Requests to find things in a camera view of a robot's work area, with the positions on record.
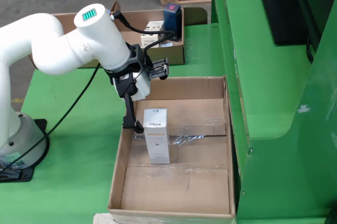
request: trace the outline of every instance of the box flap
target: box flap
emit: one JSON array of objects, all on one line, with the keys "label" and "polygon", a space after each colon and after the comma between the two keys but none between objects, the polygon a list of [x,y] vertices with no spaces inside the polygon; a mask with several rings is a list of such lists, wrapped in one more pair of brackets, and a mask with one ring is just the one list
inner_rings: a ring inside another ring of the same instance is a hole
[{"label": "box flap", "polygon": [[207,11],[202,7],[184,8],[185,26],[207,24]]},{"label": "box flap", "polygon": [[222,99],[223,97],[223,77],[170,77],[166,80],[152,80],[151,93],[146,100]]}]

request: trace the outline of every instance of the cable connector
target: cable connector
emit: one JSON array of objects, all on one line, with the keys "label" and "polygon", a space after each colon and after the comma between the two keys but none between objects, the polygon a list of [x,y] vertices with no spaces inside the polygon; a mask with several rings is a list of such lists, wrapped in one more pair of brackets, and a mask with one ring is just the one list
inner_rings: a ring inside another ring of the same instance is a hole
[{"label": "cable connector", "polygon": [[130,23],[125,19],[124,15],[120,11],[116,11],[112,14],[115,19],[118,19],[125,25],[125,27],[130,27]]}]

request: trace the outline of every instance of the black cable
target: black cable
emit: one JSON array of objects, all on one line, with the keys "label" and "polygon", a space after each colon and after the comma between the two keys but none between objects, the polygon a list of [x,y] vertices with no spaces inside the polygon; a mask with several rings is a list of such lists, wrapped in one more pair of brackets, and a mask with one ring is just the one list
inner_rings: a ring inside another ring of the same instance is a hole
[{"label": "black cable", "polygon": [[171,33],[167,36],[164,36],[163,38],[159,39],[158,41],[155,41],[154,43],[152,44],[149,44],[147,45],[145,48],[144,48],[144,54],[147,55],[147,50],[150,49],[151,47],[157,45],[157,44],[160,44],[162,43],[163,41],[171,38],[172,36],[174,36],[175,32],[174,31],[171,31]]},{"label": "black cable", "polygon": [[142,69],[141,72],[139,73],[139,75],[138,75],[137,77],[135,77],[135,79],[134,79],[134,80],[127,86],[125,92],[124,92],[123,95],[122,95],[123,97],[125,96],[125,94],[126,94],[128,88],[129,88],[133,83],[134,83],[134,84],[137,83],[137,78],[143,73],[143,71],[144,71],[144,69]]},{"label": "black cable", "polygon": [[147,35],[155,35],[155,34],[174,34],[174,31],[171,30],[160,30],[160,31],[145,31],[145,30],[140,30],[137,28],[132,27],[130,24],[127,26],[127,28],[131,29],[132,31],[135,31],[140,34],[147,34]]},{"label": "black cable", "polygon": [[147,50],[150,49],[151,47],[171,38],[172,36],[175,35],[175,32],[172,31],[172,30],[160,30],[160,31],[144,31],[144,30],[140,30],[140,29],[137,29],[137,28],[134,28],[130,25],[130,23],[125,19],[124,15],[120,12],[120,11],[117,11],[115,13],[113,13],[113,16],[115,19],[118,19],[121,21],[121,23],[124,24],[125,27],[131,29],[132,31],[135,31],[137,33],[140,33],[140,34],[148,34],[148,35],[154,35],[154,34],[167,34],[166,36],[164,36],[163,38],[159,39],[158,41],[155,41],[154,43],[152,44],[149,44],[147,45],[145,48],[144,48],[144,57],[145,57],[145,60],[146,60],[146,63],[148,65],[150,65],[150,67],[153,67],[152,64],[150,64],[150,62],[147,62],[148,59],[150,59],[150,57],[148,56],[147,54]]},{"label": "black cable", "polygon": [[37,145],[39,145],[44,139],[46,139],[56,128],[58,125],[60,125],[60,123],[65,119],[65,117],[71,112],[71,110],[75,107],[75,105],[77,104],[77,102],[80,100],[80,98],[82,97],[82,95],[85,93],[85,91],[88,89],[89,85],[91,84],[91,82],[93,81],[99,67],[101,66],[101,64],[98,64],[94,70],[94,73],[92,74],[88,84],[86,84],[86,86],[84,87],[84,89],[82,90],[82,92],[80,93],[80,95],[77,97],[77,99],[75,100],[75,102],[71,105],[71,107],[68,109],[68,111],[64,114],[64,116],[58,121],[58,123],[56,123],[56,125],[47,133],[45,134],[44,137],[42,137],[36,144],[34,144],[29,150],[27,150],[26,152],[24,152],[21,156],[19,156],[18,158],[16,158],[14,161],[12,161],[9,165],[7,165],[2,171],[0,171],[0,176],[1,174],[7,170],[10,166],[12,166],[13,164],[15,164],[17,161],[19,161],[21,158],[23,158],[24,156],[26,156],[29,152],[31,152]]},{"label": "black cable", "polygon": [[314,61],[314,57],[312,56],[311,51],[310,51],[310,37],[309,36],[306,40],[306,51],[305,52],[306,52],[306,56],[308,57],[308,60],[312,64],[312,62]]}]

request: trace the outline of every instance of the green metal frame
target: green metal frame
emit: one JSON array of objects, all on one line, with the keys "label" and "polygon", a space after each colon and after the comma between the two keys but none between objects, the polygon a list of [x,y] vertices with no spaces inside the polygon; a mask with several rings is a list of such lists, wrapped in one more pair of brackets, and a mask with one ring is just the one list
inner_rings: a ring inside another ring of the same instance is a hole
[{"label": "green metal frame", "polygon": [[337,0],[312,65],[304,46],[273,44],[261,0],[212,0],[211,21],[240,169],[238,220],[326,216],[337,200]]}]

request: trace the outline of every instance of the green light indicator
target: green light indicator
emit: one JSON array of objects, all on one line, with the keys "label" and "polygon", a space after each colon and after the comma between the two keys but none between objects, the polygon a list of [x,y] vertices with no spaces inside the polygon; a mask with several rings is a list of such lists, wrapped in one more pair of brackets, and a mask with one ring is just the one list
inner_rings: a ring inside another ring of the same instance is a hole
[{"label": "green light indicator", "polygon": [[82,17],[83,17],[83,20],[84,20],[84,21],[87,21],[87,20],[89,20],[90,18],[95,17],[96,15],[97,15],[96,9],[92,9],[92,10],[90,10],[90,11],[84,13],[84,14],[82,15]]}]

